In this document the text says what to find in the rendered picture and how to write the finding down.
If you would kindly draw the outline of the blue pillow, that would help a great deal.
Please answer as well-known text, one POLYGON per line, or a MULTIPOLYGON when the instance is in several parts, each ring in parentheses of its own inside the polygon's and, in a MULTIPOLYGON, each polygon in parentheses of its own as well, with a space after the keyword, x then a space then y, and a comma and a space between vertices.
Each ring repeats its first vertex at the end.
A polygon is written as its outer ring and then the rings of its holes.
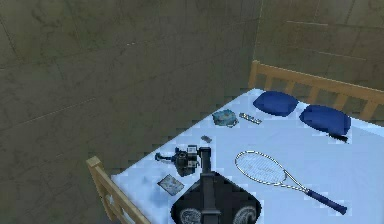
POLYGON ((291 114, 297 104, 295 97, 278 91, 266 91, 253 102, 253 106, 262 112, 281 117, 291 114))
POLYGON ((322 105, 307 106, 299 119, 318 131, 333 135, 346 135, 351 126, 351 118, 348 115, 322 105))

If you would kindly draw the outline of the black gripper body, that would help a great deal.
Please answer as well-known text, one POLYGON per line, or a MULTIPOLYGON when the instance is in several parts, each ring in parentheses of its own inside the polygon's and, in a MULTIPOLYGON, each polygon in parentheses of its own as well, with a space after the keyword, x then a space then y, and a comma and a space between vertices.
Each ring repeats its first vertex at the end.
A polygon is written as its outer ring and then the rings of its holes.
POLYGON ((178 151, 175 154, 174 164, 175 164, 175 167, 176 167, 178 174, 181 177, 187 176, 189 174, 188 158, 187 158, 186 152, 178 151))

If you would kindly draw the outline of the grey blue square book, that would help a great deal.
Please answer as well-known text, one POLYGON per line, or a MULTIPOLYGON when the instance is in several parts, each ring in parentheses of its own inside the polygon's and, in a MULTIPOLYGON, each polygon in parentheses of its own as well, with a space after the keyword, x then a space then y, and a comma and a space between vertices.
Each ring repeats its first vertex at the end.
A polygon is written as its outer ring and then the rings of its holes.
POLYGON ((184 188, 184 185, 170 174, 161 179, 158 185, 171 196, 177 195, 184 188))

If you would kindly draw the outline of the black flat bag white ornament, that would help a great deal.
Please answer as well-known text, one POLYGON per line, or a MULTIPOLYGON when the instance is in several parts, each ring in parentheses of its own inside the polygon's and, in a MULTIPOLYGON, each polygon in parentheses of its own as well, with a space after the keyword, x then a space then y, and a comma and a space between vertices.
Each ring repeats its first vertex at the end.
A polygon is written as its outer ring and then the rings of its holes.
MULTIPOLYGON (((215 206, 221 212, 218 224, 256 224, 261 214, 261 203, 234 182, 215 172, 213 186, 215 206)), ((171 217, 175 224, 202 224, 200 181, 196 181, 172 205, 171 217)))

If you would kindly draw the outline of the blue grey crumpled lump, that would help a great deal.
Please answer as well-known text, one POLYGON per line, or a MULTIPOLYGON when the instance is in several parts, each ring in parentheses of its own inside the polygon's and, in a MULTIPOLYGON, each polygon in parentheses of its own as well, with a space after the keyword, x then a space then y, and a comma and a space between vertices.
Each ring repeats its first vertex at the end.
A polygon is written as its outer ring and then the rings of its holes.
POLYGON ((212 114, 212 117, 214 124, 218 126, 226 126, 232 128, 238 123, 236 114, 229 109, 215 112, 212 114))

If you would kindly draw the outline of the wooden bed with pale sheet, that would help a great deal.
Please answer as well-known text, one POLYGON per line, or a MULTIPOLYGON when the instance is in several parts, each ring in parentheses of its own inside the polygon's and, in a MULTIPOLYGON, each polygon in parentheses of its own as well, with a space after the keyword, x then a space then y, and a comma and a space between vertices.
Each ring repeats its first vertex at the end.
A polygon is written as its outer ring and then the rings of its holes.
POLYGON ((186 146, 197 142, 198 134, 213 136, 213 168, 235 184, 256 196, 263 210, 256 224, 384 224, 384 127, 366 122, 372 118, 378 105, 384 105, 384 91, 332 79, 286 70, 253 61, 248 87, 255 87, 257 76, 266 75, 263 87, 270 90, 273 79, 287 80, 286 93, 292 93, 297 83, 311 88, 307 103, 314 103, 320 90, 337 94, 332 108, 342 109, 349 98, 366 101, 359 119, 352 118, 352 129, 347 133, 348 144, 326 140, 302 122, 299 112, 309 104, 299 101, 298 109, 288 118, 273 118, 251 110, 251 100, 261 95, 260 89, 249 90, 220 109, 246 109, 251 115, 261 116, 261 125, 240 121, 235 128, 214 127, 208 117, 183 131, 173 140, 158 147, 112 179, 104 171, 97 156, 86 160, 104 210, 110 220, 121 224, 175 224, 171 219, 171 204, 198 180, 177 177, 184 184, 176 196, 170 196, 155 181, 166 174, 176 175, 171 165, 156 165, 155 152, 169 153, 171 146, 186 146), (267 153, 283 162, 305 187, 314 187, 326 196, 335 196, 336 202, 351 206, 347 215, 336 215, 308 196, 282 187, 257 184, 235 168, 235 155, 244 150, 267 153))

